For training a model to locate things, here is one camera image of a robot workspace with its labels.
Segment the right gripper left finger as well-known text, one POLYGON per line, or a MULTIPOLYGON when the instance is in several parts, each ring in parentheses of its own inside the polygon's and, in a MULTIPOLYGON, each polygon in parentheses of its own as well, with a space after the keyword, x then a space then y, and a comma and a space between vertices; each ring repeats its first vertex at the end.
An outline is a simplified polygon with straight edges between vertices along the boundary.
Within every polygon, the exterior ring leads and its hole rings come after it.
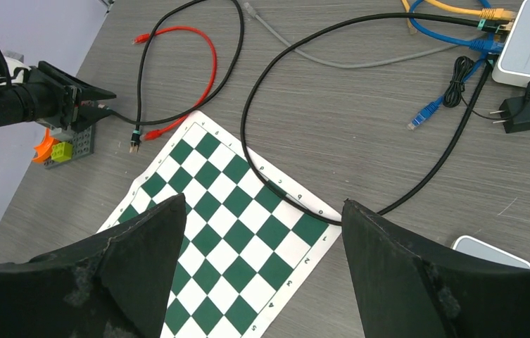
POLYGON ((0 337, 159 337, 186 223, 178 194, 74 244, 0 264, 0 337))

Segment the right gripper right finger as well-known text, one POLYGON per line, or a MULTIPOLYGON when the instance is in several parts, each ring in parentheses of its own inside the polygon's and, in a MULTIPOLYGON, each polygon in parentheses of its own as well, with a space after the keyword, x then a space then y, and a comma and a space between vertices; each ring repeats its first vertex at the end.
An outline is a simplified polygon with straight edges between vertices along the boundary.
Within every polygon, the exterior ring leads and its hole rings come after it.
POLYGON ((457 252, 352 199, 341 227, 366 337, 530 337, 530 269, 457 252))

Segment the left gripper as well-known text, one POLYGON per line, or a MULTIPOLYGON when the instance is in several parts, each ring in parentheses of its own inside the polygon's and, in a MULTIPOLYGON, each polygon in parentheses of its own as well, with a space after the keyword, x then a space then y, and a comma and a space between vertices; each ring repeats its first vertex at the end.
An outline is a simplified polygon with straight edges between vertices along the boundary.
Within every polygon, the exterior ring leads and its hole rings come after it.
POLYGON ((46 61, 31 67, 22 84, 15 87, 21 108, 16 121, 38 122, 81 132, 108 116, 99 102, 116 94, 69 75, 46 61))

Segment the black power adapter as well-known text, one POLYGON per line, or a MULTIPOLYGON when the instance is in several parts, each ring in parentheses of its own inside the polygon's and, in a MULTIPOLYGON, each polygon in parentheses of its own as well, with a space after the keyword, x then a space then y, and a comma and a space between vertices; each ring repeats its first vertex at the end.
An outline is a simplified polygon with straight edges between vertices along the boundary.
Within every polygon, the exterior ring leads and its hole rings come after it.
MULTIPOLYGON (((470 75, 480 66, 467 56, 456 58, 453 65, 453 74, 449 85, 443 94, 443 105, 453 108, 461 103, 466 107, 469 104, 463 99, 465 82, 470 75)), ((474 115, 485 120, 491 120, 494 124, 501 124, 506 133, 524 132, 530 130, 530 82, 528 82, 524 94, 506 99, 497 111, 482 115, 472 111, 474 115)))

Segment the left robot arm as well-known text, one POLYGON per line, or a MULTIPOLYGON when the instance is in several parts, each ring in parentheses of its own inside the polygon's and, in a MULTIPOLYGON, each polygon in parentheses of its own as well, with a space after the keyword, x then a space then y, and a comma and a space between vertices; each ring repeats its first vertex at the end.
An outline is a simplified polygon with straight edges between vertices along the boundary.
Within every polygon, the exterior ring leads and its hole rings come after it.
POLYGON ((82 132, 108 116, 99 102, 115 97, 46 61, 11 70, 0 50, 0 127, 36 122, 82 132))

